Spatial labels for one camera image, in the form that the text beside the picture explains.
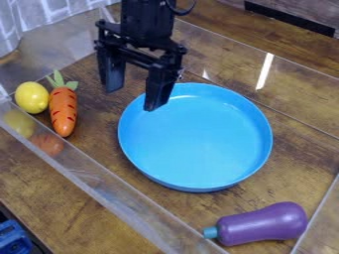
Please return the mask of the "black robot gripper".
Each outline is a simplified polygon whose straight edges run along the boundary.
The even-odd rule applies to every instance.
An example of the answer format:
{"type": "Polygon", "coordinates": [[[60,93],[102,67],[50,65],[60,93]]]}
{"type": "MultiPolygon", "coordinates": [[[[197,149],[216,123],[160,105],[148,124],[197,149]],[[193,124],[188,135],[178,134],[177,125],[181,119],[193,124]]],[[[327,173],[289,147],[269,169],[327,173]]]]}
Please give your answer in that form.
{"type": "Polygon", "coordinates": [[[97,70],[105,92],[122,88],[125,62],[148,68],[145,111],[168,102],[181,76],[186,49],[170,37],[174,17],[186,14],[186,10],[176,7],[176,0],[121,0],[120,23],[104,19],[94,23],[97,70]]]}

